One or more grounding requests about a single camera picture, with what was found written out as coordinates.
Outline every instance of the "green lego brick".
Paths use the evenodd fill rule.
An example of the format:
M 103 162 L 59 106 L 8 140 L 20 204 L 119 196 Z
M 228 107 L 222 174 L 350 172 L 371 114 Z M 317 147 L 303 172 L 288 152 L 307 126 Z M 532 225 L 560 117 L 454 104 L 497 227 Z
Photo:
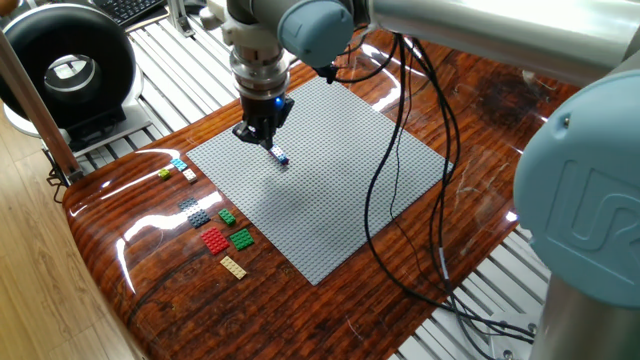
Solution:
M 160 176 L 162 178 L 162 180 L 167 180 L 171 177 L 171 174 L 169 174 L 169 170 L 167 169 L 162 169 L 160 171 L 158 171 L 158 176 Z
M 229 239 L 231 239 L 231 242 L 233 242 L 233 245 L 235 245 L 238 250 L 242 250 L 253 244 L 253 238 L 247 229 L 238 231 L 237 233 L 229 236 Z
M 218 215 L 220 215 L 222 220 L 229 226 L 236 223 L 236 218 L 233 215 L 231 215 L 231 213 L 227 209 L 220 210 Z

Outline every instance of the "wooden floor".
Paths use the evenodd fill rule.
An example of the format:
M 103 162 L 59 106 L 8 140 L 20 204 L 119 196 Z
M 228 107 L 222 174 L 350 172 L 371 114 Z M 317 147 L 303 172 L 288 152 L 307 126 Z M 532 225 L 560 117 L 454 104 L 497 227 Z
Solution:
M 84 267 L 50 168 L 0 110 L 0 359 L 142 359 Z

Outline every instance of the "wooden pole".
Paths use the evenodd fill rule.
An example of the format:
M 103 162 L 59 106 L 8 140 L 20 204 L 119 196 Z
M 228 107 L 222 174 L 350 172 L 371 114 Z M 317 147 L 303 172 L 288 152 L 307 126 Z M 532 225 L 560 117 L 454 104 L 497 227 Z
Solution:
M 0 76 L 7 82 L 13 95 L 35 125 L 62 172 L 72 182 L 82 177 L 78 161 L 62 138 L 49 110 L 2 31 L 0 31 Z

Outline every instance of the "black cable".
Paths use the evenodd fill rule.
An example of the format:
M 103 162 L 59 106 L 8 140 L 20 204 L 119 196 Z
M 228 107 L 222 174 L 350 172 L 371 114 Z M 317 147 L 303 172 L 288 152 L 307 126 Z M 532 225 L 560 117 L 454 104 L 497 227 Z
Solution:
M 428 57 L 428 55 L 427 55 L 426 51 L 424 50 L 424 48 L 422 47 L 422 45 L 420 44 L 420 42 L 419 42 L 417 39 L 415 39 L 415 38 L 413 38 L 412 40 L 413 40 L 413 42 L 414 42 L 414 45 L 412 46 L 412 48 L 413 48 L 413 47 L 415 47 L 416 45 L 418 46 L 418 49 L 420 50 L 420 53 L 421 53 L 421 55 L 422 55 L 422 59 L 424 59 L 425 63 L 422 63 L 422 62 L 420 61 L 420 60 L 422 60 L 422 59 L 417 59 L 417 60 L 418 60 L 418 62 L 421 64 L 421 66 L 423 67 L 423 69 L 425 70 L 425 72 L 427 72 L 427 76 L 430 78 L 430 80 L 431 80 L 431 82 L 432 82 L 432 84 L 433 84 L 433 86 L 434 86 L 434 88 L 435 88 L 435 90 L 436 90 L 436 92 L 437 92 L 437 94 L 438 94 L 439 103 L 440 103 L 440 107 L 441 107 L 441 110 L 442 110 L 443 120 L 444 120 L 444 122 L 445 122 L 445 129 L 446 129 L 446 133 L 447 133 L 447 150 L 446 150 L 446 152 L 447 152 L 447 156 L 446 156 L 446 158 L 445 158 L 445 165 L 443 166 L 443 181 L 442 181 L 442 188 L 441 188 L 441 192 L 440 192 L 440 194 L 439 194 L 439 196 L 438 196 L 438 199 L 436 200 L 436 203 L 435 203 L 435 206 L 434 206 L 433 212 L 432 212 L 432 217 L 431 217 L 431 221 L 430 221 L 430 232 L 429 232 L 429 239 L 430 239 L 430 240 L 429 240 L 429 243 L 430 243 L 430 250 L 431 250 L 430 252 L 431 252 L 431 257 L 432 257 L 432 261 L 433 261 L 433 263 L 434 263 L 434 266 L 435 266 L 435 268 L 436 268 L 436 272 L 437 272 L 437 273 L 438 273 L 438 275 L 441 277 L 441 279 L 445 282 L 445 284 L 446 284 L 446 285 L 448 284 L 447 286 L 449 286 L 449 287 L 450 287 L 450 281 L 449 281 L 449 279 L 448 279 L 448 276 L 444 276 L 444 277 L 445 277 L 445 279 L 443 279 L 443 275 L 446 275 L 446 261 L 444 260 L 444 255 L 443 255 L 443 253 L 442 253 L 442 251 L 443 251 L 443 249 L 444 249 L 442 229 L 443 229 L 443 227 L 444 227 L 444 226 L 443 226 L 443 219 L 444 219 L 444 198 L 445 198 L 446 188 L 447 188 L 447 185 L 451 182 L 451 178 L 452 178 L 452 176 L 453 176 L 453 173 L 455 172 L 455 168 L 458 166 L 459 159 L 460 159 L 460 131 L 459 131 L 458 124 L 457 124 L 457 121 L 456 121 L 456 118 L 455 118 L 455 114 L 453 113 L 453 111 L 452 111 L 452 109 L 451 109 L 451 107 L 450 107 L 450 105 L 449 105 L 448 101 L 446 101 L 446 97 L 444 96 L 444 93 L 443 93 L 442 89 L 440 88 L 440 85 L 439 85 L 439 83 L 438 83 L 437 76 L 436 76 L 436 74 L 435 74 L 435 69 L 434 69 L 433 64 L 431 63 L 431 61 L 430 61 L 430 59 L 429 59 L 429 57 Z M 455 158 L 455 160 L 454 160 L 454 162 L 453 162 L 453 164 L 452 164 L 453 166 L 451 167 L 451 172 L 449 172 L 449 173 L 447 174 L 448 164 L 449 164 L 449 159 L 450 159 L 450 153 L 451 153 L 451 148 L 450 148 L 450 131 L 449 131 L 450 129 L 449 129 L 449 126 L 448 126 L 448 125 L 449 125 L 449 124 L 448 124 L 449 120 L 452 122 L 453 127 L 454 127 L 454 134 L 455 134 L 455 139 L 456 139 L 456 149 L 457 149 L 457 152 L 456 152 L 456 158 Z M 433 235 L 432 235 L 432 230 L 433 230 L 433 221 L 434 221 L 434 218 L 435 218 L 435 215 L 436 215 L 435 213 L 436 213 L 436 211 L 437 211 L 438 205 L 439 205 L 439 207 L 440 207 L 440 212 L 439 212 L 438 243 L 439 243 L 440 252 L 441 252 L 441 254 L 440 254 L 440 255 L 441 255 L 441 265 L 442 265 L 442 269 L 443 269 L 444 274 L 441 274 L 441 273 L 440 273 L 440 269 L 439 269 L 439 268 L 437 267 L 437 265 L 436 265 L 437 263 L 436 263 L 436 260 L 435 260 L 435 254 L 434 254 L 434 251 L 433 251 L 433 240 L 432 240 L 432 236 L 433 236 Z M 457 301 L 457 302 L 459 302 L 459 303 L 462 305 L 462 307 L 463 307 L 464 309 L 469 310 L 470 312 L 472 312 L 472 314 L 473 314 L 473 315 L 476 315 L 476 316 L 477 316 L 477 314 L 476 314 L 475 312 L 473 312 L 473 310 L 471 310 L 468 306 L 466 306 L 466 305 L 465 305 L 465 304 L 464 304 L 464 303 L 463 303 L 463 302 L 462 302 L 462 301 L 461 301 L 461 300 L 460 300 L 460 299 L 459 299 L 455 294 L 453 294 L 453 292 L 451 292 L 451 293 L 450 293 L 450 296 L 451 296 L 451 297 L 452 297 L 452 299 L 453 299 L 453 301 L 452 301 L 452 305 L 453 305 L 454 310 L 457 310 L 457 307 L 455 306 L 455 302 Z M 492 330 L 494 330 L 494 331 L 496 331 L 496 332 L 497 332 L 497 334 L 487 334 L 487 335 L 490 335 L 490 336 L 494 336 L 494 335 L 497 335 L 497 336 L 509 336 L 509 337 L 512 337 L 512 338 L 515 338 L 515 339 L 518 339 L 518 340 L 522 340 L 522 341 L 526 341 L 526 342 L 529 342 L 529 343 L 533 343 L 533 341 L 532 341 L 532 340 L 530 340 L 530 339 L 524 338 L 524 337 L 519 336 L 519 335 L 509 334 L 509 333 L 504 332 L 504 331 L 502 331 L 502 330 L 500 330 L 500 329 L 497 329 L 497 328 L 495 328 L 495 327 L 494 327 L 491 323 L 489 323 L 489 322 L 486 322 L 486 321 L 481 321 L 481 322 L 483 322 L 483 323 L 484 323 L 485 325 L 487 325 L 489 328 L 491 328 Z M 475 326 L 475 324 L 473 324 L 473 322 L 471 322 L 470 324 L 471 324 L 471 326 L 473 326 L 474 328 L 476 328 L 479 332 L 483 333 L 482 331 L 480 331 L 480 330 Z M 523 333 L 525 333 L 525 334 L 527 334 L 527 335 L 529 335 L 529 336 L 533 337 L 533 334 L 531 334 L 529 331 L 526 331 L 526 330 L 524 330 L 524 329 L 517 329 L 516 331 L 523 332 Z
M 398 135 L 398 141 L 396 143 L 396 177 L 395 177 L 395 182 L 394 182 L 394 188 L 393 188 L 393 196 L 391 198 L 391 203 L 389 205 L 389 215 L 391 216 L 391 219 L 393 221 L 393 223 L 398 227 L 398 229 L 400 230 L 400 232 L 404 235 L 405 239 L 407 239 L 407 241 L 409 242 L 409 245 L 411 246 L 411 249 L 413 250 L 413 255 L 415 257 L 415 261 L 416 261 L 416 265 L 418 267 L 418 271 L 420 272 L 420 274 L 422 274 L 422 276 L 425 278 L 425 280 L 431 284 L 432 286 L 438 288 L 439 290 L 441 290 L 442 292 L 446 293 L 446 290 L 442 289 L 441 287 L 437 286 L 436 284 L 434 284 L 433 282 L 431 282 L 431 280 L 429 279 L 429 277 L 427 276 L 427 274 L 424 272 L 424 270 L 422 269 L 422 266 L 420 265 L 420 260 L 418 258 L 418 252 L 416 250 L 416 247 L 413 244 L 413 241 L 411 240 L 411 238 L 407 235 L 407 233 L 404 231 L 404 229 L 402 228 L 402 226 L 400 226 L 400 224 L 398 223 L 396 216 L 393 214 L 393 205 L 395 204 L 395 200 L 398 194 L 398 184 L 399 184 L 399 180 L 400 180 L 400 144 L 402 143 L 402 135 L 404 134 L 404 130 L 405 127 L 407 125 L 407 122 L 409 121 L 409 116 L 411 115 L 411 110 L 413 108 L 413 89 L 412 89 L 412 82 L 411 82 L 411 78 L 412 78 L 412 74 L 413 74 L 413 60 L 415 58 L 415 56 L 413 56 L 414 54 L 414 49 L 415 49 L 415 44 L 412 45 L 411 48 L 408 48 L 409 53 L 412 55 L 410 60 L 409 60 L 409 77 L 408 77 L 408 84 L 409 84 L 409 107 L 407 109 L 407 115 L 404 118 L 404 121 L 400 127 L 400 134 Z M 465 312 L 470 311 L 472 312 L 474 315 L 477 315 L 475 312 L 473 312 L 472 309 L 470 309 L 465 303 L 463 303 L 459 298 L 457 298 L 457 301 L 460 302 L 460 304 L 462 305 L 462 308 Z M 491 334 L 485 331 L 480 330 L 474 323 L 473 321 L 469 321 L 469 324 L 478 332 L 487 336 L 510 336 L 511 334 L 505 333 L 505 332 L 498 332 L 496 334 Z M 526 338 L 521 338 L 518 337 L 518 339 L 520 340 L 524 340 L 527 341 L 528 339 Z
M 400 34 L 395 34 L 396 37 L 396 44 L 399 41 L 402 41 L 402 35 Z M 400 58 L 401 60 L 404 62 L 404 52 L 400 52 Z M 369 188 L 367 190 L 367 195 L 365 198 L 365 209 L 364 209 L 364 230 L 365 230 L 365 235 L 367 238 L 367 244 L 369 245 L 369 248 L 371 249 L 371 253 L 373 254 L 373 257 L 375 258 L 376 262 L 378 263 L 378 265 L 382 268 L 382 270 L 384 271 L 384 273 L 387 275 L 387 277 L 389 277 L 389 279 L 396 284 L 397 286 L 399 286 L 400 288 L 402 288 L 405 292 L 407 292 L 408 294 L 428 303 L 429 305 L 432 305 L 434 307 L 440 308 L 440 309 L 444 309 L 447 311 L 451 311 L 453 312 L 453 308 L 451 306 L 447 306 L 444 304 L 441 304 L 433 299 L 430 299 L 426 296 L 424 296 L 423 294 L 411 289 L 410 287 L 406 286 L 405 284 L 403 284 L 400 280 L 398 280 L 390 271 L 389 269 L 384 265 L 384 263 L 382 262 L 382 259 L 380 258 L 380 255 L 378 254 L 378 252 L 375 249 L 375 246 L 373 245 L 373 241 L 372 241 L 372 237 L 371 237 L 371 231 L 369 230 L 369 208 L 370 208 L 370 204 L 371 204 L 371 196 L 373 193 L 373 188 L 378 180 L 378 177 L 380 176 L 380 173 L 382 172 L 382 169 L 384 168 L 384 165 L 386 164 L 389 155 L 391 154 L 391 151 L 393 149 L 393 146 L 396 142 L 396 139 L 398 137 L 398 133 L 401 127 L 401 122 L 402 122 L 402 114 L 404 113 L 404 98 L 405 98 L 405 89 L 404 89 L 404 84 L 405 84 L 405 68 L 404 66 L 402 66 L 401 71 L 400 71 L 400 79 L 401 79 L 401 90 L 400 90 L 400 105 L 399 105 L 399 110 L 398 110 L 398 119 L 396 121 L 396 126 L 394 128 L 393 134 L 391 135 L 391 140 L 389 141 L 389 145 L 387 146 L 387 149 L 382 157 L 382 160 L 380 161 L 380 164 L 378 165 L 372 179 L 371 182 L 369 183 Z M 482 321 L 482 322 L 487 322 L 493 325 L 497 325 L 497 326 L 501 326 L 504 328 L 508 328 L 508 329 L 512 329 L 512 330 L 518 330 L 519 328 L 509 325 L 509 324 L 503 324 L 503 323 L 499 323 L 497 321 L 492 321 L 492 320 L 486 320 L 483 319 L 477 315 L 469 315 L 469 314 L 461 314 L 462 317 L 467 318 L 469 320 L 474 320 L 474 321 Z
M 419 44 L 419 42 L 415 42 L 414 41 L 414 45 L 418 44 L 420 47 L 421 45 Z M 427 60 L 427 54 L 426 52 L 423 52 L 422 50 L 420 50 L 422 53 L 422 57 L 423 59 Z M 427 76 L 429 77 L 429 79 L 431 80 L 431 83 L 434 87 L 434 89 L 436 89 L 436 92 L 438 93 L 438 99 L 439 99 L 439 103 L 440 103 L 440 108 L 442 110 L 442 114 L 443 114 L 443 120 L 444 120 L 444 125 L 445 125 L 445 133 L 446 133 L 446 149 L 445 149 L 445 160 L 444 160 L 444 165 L 443 165 L 443 170 L 442 170 L 442 186 L 440 189 L 440 193 L 438 195 L 438 199 L 436 200 L 434 207 L 433 207 L 433 212 L 432 212 L 432 216 L 429 222 L 429 245 L 430 245 L 430 249 L 431 249 L 431 257 L 434 261 L 434 266 L 437 269 L 437 263 L 435 262 L 435 253 L 433 251 L 433 223 L 435 220 L 435 213 L 437 212 L 438 209 L 438 205 L 440 207 L 440 213 L 439 215 L 439 227 L 438 227 L 438 240 L 439 240 L 439 251 L 440 251 L 440 264 L 442 266 L 442 274 L 440 273 L 439 269 L 437 269 L 438 271 L 438 275 L 440 276 L 442 282 L 445 285 L 445 289 L 447 290 L 449 296 L 451 297 L 451 307 L 453 308 L 453 311 L 456 315 L 456 320 L 458 321 L 458 324 L 460 326 L 460 329 L 462 330 L 464 336 L 467 338 L 467 340 L 469 341 L 469 343 L 471 344 L 471 346 L 480 354 L 482 355 L 483 358 L 487 359 L 487 360 L 495 360 L 494 358 L 492 358 L 491 356 L 489 356 L 488 354 L 486 354 L 479 346 L 478 344 L 476 344 L 476 342 L 473 340 L 473 338 L 471 337 L 471 335 L 469 334 L 469 331 L 467 330 L 467 328 L 465 327 L 465 324 L 462 321 L 462 313 L 458 310 L 458 307 L 456 305 L 456 302 L 459 301 L 459 299 L 455 296 L 453 289 L 452 289 L 452 285 L 451 285 L 451 281 L 449 279 L 449 275 L 447 273 L 447 268 L 446 268 L 446 260 L 444 258 L 444 245 L 443 245 L 443 234 L 442 234 L 442 229 L 443 229 L 443 225 L 444 225 L 444 199 L 445 199 L 445 194 L 446 194 L 446 189 L 447 186 L 449 185 L 449 182 L 451 181 L 451 178 L 453 177 L 453 173 L 455 171 L 456 166 L 458 165 L 458 161 L 460 158 L 460 148 L 458 147 L 458 151 L 457 151 L 457 156 L 456 159 L 453 162 L 453 166 L 451 169 L 451 172 L 449 172 L 449 162 L 450 162 L 450 158 L 451 158 L 451 128 L 450 128 L 450 124 L 449 124 L 449 120 L 451 120 L 453 123 L 455 123 L 455 116 L 453 114 L 451 115 L 451 119 L 449 119 L 447 117 L 447 110 L 449 108 L 447 108 L 445 106 L 446 103 L 446 98 L 444 98 L 444 96 L 441 96 L 442 91 L 440 90 L 440 86 L 438 84 L 438 80 L 437 77 L 435 76 L 435 69 L 433 68 L 433 65 L 429 62 L 427 62 L 427 64 L 429 64 L 429 70 L 427 72 Z M 460 134 L 458 129 L 456 128 L 454 130 L 455 133 L 455 137 L 459 138 Z
M 392 60 L 392 58 L 393 58 L 393 55 L 394 55 L 394 53 L 395 53 L 396 47 L 397 47 L 398 43 L 399 43 L 399 42 L 401 42 L 401 41 L 403 41 L 403 37 L 402 37 L 402 35 L 395 34 L 394 46 L 393 46 L 393 49 L 392 49 L 392 51 L 391 51 L 390 57 L 387 59 L 387 61 L 385 61 L 385 63 L 384 63 L 384 64 L 382 64 L 382 65 L 381 65 L 381 66 L 380 66 L 376 71 L 374 71 L 372 74 L 369 74 L 369 75 L 367 75 L 367 76 L 365 76 L 365 77 L 363 77 L 363 78 L 360 78 L 360 79 L 350 80 L 350 81 L 349 81 L 349 83 L 355 83 L 355 82 L 360 82 L 360 81 L 367 80 L 367 79 L 369 79 L 369 78 L 371 78 L 371 77 L 375 76 L 375 75 L 376 75 L 376 74 L 378 74 L 379 72 L 381 72 L 381 71 L 382 71 L 382 69 L 384 69 L 384 68 L 385 68 L 385 67 L 386 67 L 386 66 L 391 62 L 391 60 Z M 469 320 L 471 320 L 471 321 L 479 321 L 479 322 L 482 322 L 482 323 L 484 323 L 484 324 L 486 324 L 487 326 L 490 326 L 490 327 L 493 327 L 493 325 L 495 325 L 495 326 L 500 326 L 500 327 L 502 327 L 502 328 L 512 329 L 512 330 L 515 330 L 515 331 L 523 332 L 523 333 L 525 333 L 525 334 L 527 334 L 527 335 L 529 335 L 529 336 L 533 337 L 533 334 L 531 334 L 530 332 L 527 332 L 527 331 L 525 331 L 525 330 L 523 330 L 523 329 L 520 329 L 520 328 L 518 328 L 518 327 L 515 327 L 515 326 L 512 326 L 512 325 L 509 325 L 509 324 L 503 324 L 503 323 L 499 323 L 499 322 L 496 322 L 496 321 L 483 319 L 482 317 L 478 316 L 478 315 L 477 315 L 477 314 L 475 314 L 475 313 L 472 313 L 472 315 L 469 315 L 469 314 L 468 314 L 468 313 L 466 313 L 466 312 L 465 312 L 465 313 L 460 313 L 460 312 L 458 311 L 457 307 L 455 306 L 455 301 L 458 301 L 458 302 L 460 302 L 461 304 L 463 304 L 463 303 L 462 303 L 462 302 L 461 302 L 457 297 L 455 297 L 455 295 L 453 294 L 453 292 L 452 292 L 452 291 L 451 291 L 450 293 L 451 293 L 451 295 L 452 295 L 452 299 L 454 300 L 454 303 L 453 303 L 453 305 L 454 305 L 454 306 L 447 306 L 447 305 L 441 304 L 441 303 L 439 303 L 439 302 L 437 302 L 437 301 L 435 301 L 435 300 L 433 300 L 433 299 L 430 299 L 430 298 L 428 298 L 428 297 L 426 297 L 426 296 L 424 296 L 424 295 L 420 294 L 419 292 L 417 292 L 417 291 L 415 291 L 415 290 L 413 290 L 413 289 L 411 289 L 411 288 L 407 287 L 407 286 L 406 286 L 406 285 L 404 285 L 400 280 L 398 280 L 395 276 L 393 276 L 393 274 L 391 274 L 391 272 L 389 271 L 389 269 L 384 265 L 384 263 L 383 263 L 383 262 L 382 262 L 382 260 L 380 259 L 380 256 L 378 255 L 377 251 L 375 250 L 375 247 L 373 246 L 373 242 L 372 242 L 372 239 L 371 239 L 371 234 L 370 234 L 370 231 L 369 231 L 369 223 L 368 223 L 368 220 L 369 220 L 369 219 L 368 219 L 368 215 L 369 215 L 369 205 L 370 205 L 370 201 L 371 201 L 371 195 L 372 195 L 372 192 L 373 192 L 373 188 L 374 188 L 374 186 L 375 186 L 375 183 L 376 183 L 376 181 L 377 181 L 377 178 L 379 177 L 380 172 L 382 171 L 382 168 L 384 167 L 384 165 L 385 165 L 386 161 L 388 160 L 388 157 L 389 157 L 389 155 L 390 155 L 390 153 L 391 153 L 391 151 L 392 151 L 392 148 L 393 148 L 393 145 L 394 145 L 394 143 L 395 143 L 395 141 L 396 141 L 396 138 L 398 137 L 399 129 L 401 128 L 401 124 L 402 124 L 402 117 L 403 117 L 402 115 L 403 115 L 403 113 L 404 113 L 404 102 L 405 102 L 405 101 L 404 101 L 404 100 L 405 100 L 405 88 L 404 88 L 404 86 L 405 86 L 405 84 L 406 84 L 406 82 L 405 82 L 405 78 L 406 78 L 406 74 L 405 74 L 405 64 L 406 64 L 406 60 L 405 60 L 404 50 L 403 50 L 403 51 L 401 51 L 400 58 L 401 58 L 401 73 L 400 73 L 400 78 L 401 78 L 401 95 L 400 95 L 400 106 L 399 106 L 399 112 L 398 112 L 398 119 L 397 119 L 397 121 L 396 121 L 396 126 L 395 126 L 395 128 L 394 128 L 394 132 L 393 132 L 393 134 L 392 134 L 392 137 L 391 137 L 391 141 L 390 141 L 390 143 L 389 143 L 389 146 L 387 147 L 387 150 L 386 150 L 386 152 L 385 152 L 385 154 L 384 154 L 384 156 L 383 156 L 383 158 L 382 158 L 382 160 L 381 160 L 381 162 L 380 162 L 380 164 L 379 164 L 378 168 L 376 169 L 376 172 L 374 173 L 373 178 L 371 179 L 371 183 L 370 183 L 369 189 L 368 189 L 368 191 L 367 191 L 367 197 L 366 197 L 366 201 L 365 201 L 365 234 L 366 234 L 366 236 L 367 236 L 367 243 L 369 244 L 369 247 L 370 247 L 370 249 L 371 249 L 371 252 L 372 252 L 372 254 L 374 255 L 374 258 L 376 259 L 376 261 L 378 262 L 378 264 L 380 265 L 380 267 L 383 269 L 383 271 L 384 271 L 384 272 L 386 273 L 386 275 L 389 277 L 389 279 L 391 279 L 391 280 L 392 280 L 392 282 L 394 282 L 397 286 L 401 287 L 405 292 L 409 293 L 410 295 L 412 295 L 412 296 L 414 296 L 414 297 L 417 297 L 417 298 L 419 298 L 419 299 L 421 299 L 421 300 L 423 300 L 423 301 L 427 302 L 428 304 L 430 304 L 430 305 L 432 305 L 432 306 L 435 306 L 435 307 L 438 307 L 438 308 L 441 308 L 441 309 L 444 309 L 444 310 L 447 310 L 447 311 L 454 312 L 454 313 L 456 314 L 456 316 L 457 316 L 458 318 L 460 318 L 460 319 L 461 319 L 461 318 L 466 318 L 466 319 L 469 319 Z M 423 66 L 423 68 L 427 68 L 427 67 L 431 67 L 431 68 L 433 68 L 433 65 L 430 63 L 430 61 L 429 61 L 428 59 L 427 59 L 427 61 L 428 61 L 427 63 L 421 64 L 421 66 Z M 427 71 L 427 74 L 430 74 L 430 75 L 431 75 L 431 76 L 430 76 L 430 80 L 433 80 L 433 78 L 435 78 L 435 76 L 434 76 L 434 75 L 435 75 L 435 74 L 434 74 L 434 71 Z M 439 99 L 440 99 L 440 101 L 439 101 L 439 105 L 440 105 L 440 106 L 441 106 L 441 108 L 442 108 L 442 111 L 443 111 L 443 113 L 444 113 L 444 117 L 445 117 L 445 119 L 446 119 L 446 120 L 448 120 L 448 116 L 447 116 L 448 114 L 447 114 L 447 112 L 453 116 L 453 115 L 454 115 L 454 114 L 453 114 L 453 111 L 451 110 L 451 107 L 449 106 L 448 102 L 446 102 L 446 98 L 444 97 L 444 94 L 442 93 L 442 90 L 439 88 L 439 86 L 438 86 L 438 88 L 437 88 L 437 90 L 436 90 L 436 91 L 438 92 L 438 96 L 439 96 Z M 459 129 L 457 128 L 457 124 L 455 124 L 454 128 L 455 128 L 456 133 L 458 134 L 457 142 L 458 142 L 458 144 L 459 144 L 459 131 L 458 131 Z M 458 154 L 457 154 L 457 156 L 456 156 L 456 159 L 459 159 L 459 147 L 458 147 Z M 449 173 L 449 174 L 448 174 L 448 176 L 445 176 L 445 177 L 444 177 L 444 179 L 445 179 L 445 181 L 444 181 L 445 188 L 446 188 L 446 184 L 448 184 L 448 182 L 450 181 L 450 179 L 452 178 L 452 176 L 453 176 L 453 172 Z M 442 202 L 442 200 L 440 200 L 440 201 L 436 201 L 436 205 L 438 205 L 438 204 L 439 204 L 439 203 L 441 203 L 441 202 Z M 503 332 L 503 334 L 502 334 L 502 335 L 515 337 L 515 338 L 518 338 L 519 340 L 530 341 L 530 340 L 525 339 L 525 338 L 523 338 L 523 337 L 514 336 L 514 335 L 512 335 L 512 334 L 508 334 L 508 333 L 504 333 L 504 332 Z M 468 335 L 468 333 L 467 333 L 467 337 L 468 337 L 469 341 L 470 341 L 471 343 L 473 343 L 473 339 L 471 339 L 471 338 L 470 338 L 470 336 Z M 475 345 L 474 347 L 475 347 L 475 348 L 476 348 L 480 353 L 482 353 L 482 352 L 481 352 L 481 349 L 479 349 L 479 348 L 477 347 L 477 345 Z
M 351 53 L 354 53 L 354 52 L 358 51 L 358 49 L 360 49 L 362 47 L 362 45 L 364 45 L 364 41 L 367 39 L 367 35 L 369 35 L 369 34 L 362 35 L 362 37 L 360 38 L 360 41 L 358 42 L 358 45 L 356 45 L 356 46 L 354 46 L 352 48 L 350 47 L 349 50 L 338 54 L 338 56 L 348 55 L 348 54 L 351 54 Z
M 357 78 L 357 79 L 340 79 L 338 77 L 335 78 L 335 81 L 343 83 L 343 84 L 355 84 L 355 83 L 359 83 L 361 81 L 365 81 L 365 80 L 369 80 L 372 77 L 378 75 L 380 72 L 382 72 L 382 70 L 384 70 L 384 68 L 386 68 L 389 63 L 391 63 L 391 60 L 393 60 L 393 55 L 396 53 L 396 49 L 398 48 L 398 40 L 396 39 L 393 42 L 393 47 L 391 48 L 391 51 L 389 52 L 389 57 L 387 58 L 387 60 L 385 60 L 382 64 L 380 64 L 380 66 L 375 69 L 373 72 L 361 77 L 361 78 Z

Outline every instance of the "yellow lego brick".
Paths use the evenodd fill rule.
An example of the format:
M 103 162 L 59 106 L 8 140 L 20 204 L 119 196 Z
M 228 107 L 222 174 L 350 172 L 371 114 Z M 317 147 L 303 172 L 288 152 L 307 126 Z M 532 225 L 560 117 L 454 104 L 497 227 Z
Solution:
M 247 272 L 242 270 L 242 268 L 238 264 L 236 264 L 235 261 L 231 260 L 231 258 L 228 256 L 225 256 L 224 259 L 220 261 L 220 264 L 224 265 L 224 267 L 226 267 L 227 270 L 231 271 L 231 273 L 235 275 L 238 278 L 238 280 L 242 279 L 245 275 L 247 275 Z

